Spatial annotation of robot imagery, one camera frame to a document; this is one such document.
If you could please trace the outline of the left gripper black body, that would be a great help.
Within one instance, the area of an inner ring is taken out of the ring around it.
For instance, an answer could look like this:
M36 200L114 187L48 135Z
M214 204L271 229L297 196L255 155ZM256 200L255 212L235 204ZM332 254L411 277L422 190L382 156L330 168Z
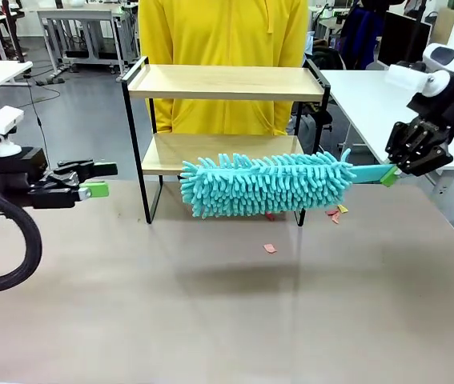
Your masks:
M61 189L45 179L49 170L42 148L23 146L18 154L0 158L1 196L57 196Z

